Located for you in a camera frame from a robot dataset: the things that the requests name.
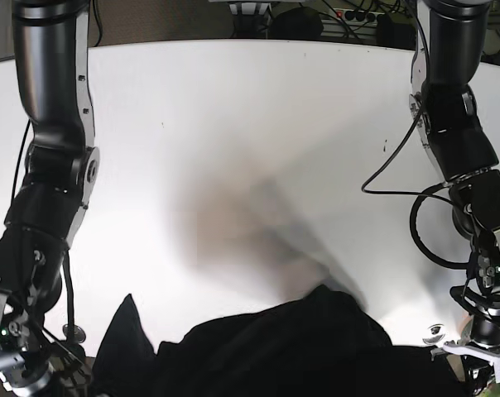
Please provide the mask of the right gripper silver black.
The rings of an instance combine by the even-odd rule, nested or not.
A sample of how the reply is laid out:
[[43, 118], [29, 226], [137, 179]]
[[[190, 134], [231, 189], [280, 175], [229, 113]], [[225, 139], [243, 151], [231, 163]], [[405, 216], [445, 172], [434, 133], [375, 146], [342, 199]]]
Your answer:
[[15, 396], [88, 396], [89, 370], [79, 344], [57, 343], [47, 358], [39, 354], [9, 352], [2, 363], [1, 382]]

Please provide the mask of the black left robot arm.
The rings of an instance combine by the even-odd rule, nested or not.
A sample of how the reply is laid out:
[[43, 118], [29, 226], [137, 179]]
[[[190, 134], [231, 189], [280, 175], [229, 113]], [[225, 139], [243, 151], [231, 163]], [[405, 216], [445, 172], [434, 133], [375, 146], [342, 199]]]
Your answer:
[[460, 356], [468, 382], [480, 390], [500, 384], [500, 171], [478, 118], [470, 80], [485, 41], [487, 1], [419, 1], [412, 61], [410, 109], [433, 166], [452, 204], [452, 221], [469, 242], [464, 263], [436, 255], [447, 269], [464, 270], [475, 286], [457, 285], [452, 299], [471, 318], [468, 336], [446, 342]]

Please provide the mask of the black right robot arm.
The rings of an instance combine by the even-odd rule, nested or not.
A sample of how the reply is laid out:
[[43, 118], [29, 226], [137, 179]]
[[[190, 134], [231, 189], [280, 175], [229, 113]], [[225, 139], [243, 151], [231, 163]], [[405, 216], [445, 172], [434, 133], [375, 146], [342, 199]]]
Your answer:
[[91, 381], [67, 308], [64, 339], [45, 327], [74, 297], [69, 251], [100, 156], [89, 91], [87, 1], [15, 1], [18, 89], [33, 137], [21, 152], [0, 238], [0, 381], [18, 396], [86, 396]]

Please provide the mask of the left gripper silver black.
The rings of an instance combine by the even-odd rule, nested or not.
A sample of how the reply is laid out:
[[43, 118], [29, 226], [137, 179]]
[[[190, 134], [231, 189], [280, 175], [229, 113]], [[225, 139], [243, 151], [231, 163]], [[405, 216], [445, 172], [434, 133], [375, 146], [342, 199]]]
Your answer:
[[472, 385], [473, 370], [489, 366], [500, 383], [500, 316], [472, 317], [458, 341], [445, 342], [430, 354], [433, 360], [446, 359], [467, 385]]

